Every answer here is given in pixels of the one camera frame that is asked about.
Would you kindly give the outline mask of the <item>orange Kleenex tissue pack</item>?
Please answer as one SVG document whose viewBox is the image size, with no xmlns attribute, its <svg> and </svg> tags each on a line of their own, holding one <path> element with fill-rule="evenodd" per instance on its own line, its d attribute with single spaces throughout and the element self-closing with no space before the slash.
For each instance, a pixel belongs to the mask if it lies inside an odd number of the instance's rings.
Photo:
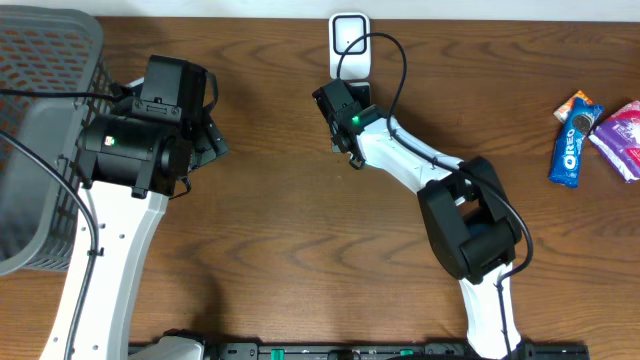
<svg viewBox="0 0 640 360">
<path fill-rule="evenodd" d="M 582 99 L 587 105 L 593 104 L 593 101 L 582 90 L 578 90 L 567 101 L 560 105 L 553 113 L 556 119 L 559 120 L 562 124 L 564 124 L 568 119 L 576 99 Z"/>
</svg>

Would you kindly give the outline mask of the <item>blue snack wrapper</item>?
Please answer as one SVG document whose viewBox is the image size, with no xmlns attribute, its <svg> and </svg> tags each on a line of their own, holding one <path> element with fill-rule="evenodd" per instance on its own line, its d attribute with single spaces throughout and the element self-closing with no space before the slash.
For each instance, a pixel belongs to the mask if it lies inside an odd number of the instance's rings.
<svg viewBox="0 0 640 360">
<path fill-rule="evenodd" d="M 554 145 L 549 172 L 551 182 L 578 187 L 583 143 L 603 111 L 603 106 L 589 104 L 582 98 L 573 101 Z"/>
</svg>

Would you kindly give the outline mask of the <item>purple Carefree pad pack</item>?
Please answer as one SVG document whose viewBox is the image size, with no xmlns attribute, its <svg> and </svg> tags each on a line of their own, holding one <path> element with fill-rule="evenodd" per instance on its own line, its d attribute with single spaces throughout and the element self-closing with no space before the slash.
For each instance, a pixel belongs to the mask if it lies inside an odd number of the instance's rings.
<svg viewBox="0 0 640 360">
<path fill-rule="evenodd" d="M 601 121 L 589 140 L 626 183 L 639 180 L 639 101 Z"/>
</svg>

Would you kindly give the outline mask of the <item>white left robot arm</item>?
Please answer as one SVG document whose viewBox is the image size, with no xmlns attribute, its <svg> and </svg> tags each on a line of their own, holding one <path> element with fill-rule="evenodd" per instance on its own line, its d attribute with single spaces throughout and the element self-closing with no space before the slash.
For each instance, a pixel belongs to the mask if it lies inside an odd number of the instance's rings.
<svg viewBox="0 0 640 360">
<path fill-rule="evenodd" d="M 77 139 L 82 214 L 44 359 L 128 359 L 145 259 L 177 183 L 228 150 L 207 102 L 215 75 L 153 55 L 142 82 Z"/>
</svg>

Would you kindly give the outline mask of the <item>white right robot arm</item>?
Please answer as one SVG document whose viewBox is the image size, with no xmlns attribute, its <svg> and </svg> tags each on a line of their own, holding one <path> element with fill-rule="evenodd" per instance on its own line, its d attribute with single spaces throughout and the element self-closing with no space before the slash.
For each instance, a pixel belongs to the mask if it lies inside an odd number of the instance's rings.
<svg viewBox="0 0 640 360">
<path fill-rule="evenodd" d="M 522 338 L 508 274 L 523 227 L 493 166 L 482 157 L 463 161 L 426 145 L 343 80 L 312 97 L 333 146 L 349 154 L 352 167 L 383 170 L 416 195 L 430 247 L 460 284 L 471 349 L 485 359 L 515 355 Z"/>
</svg>

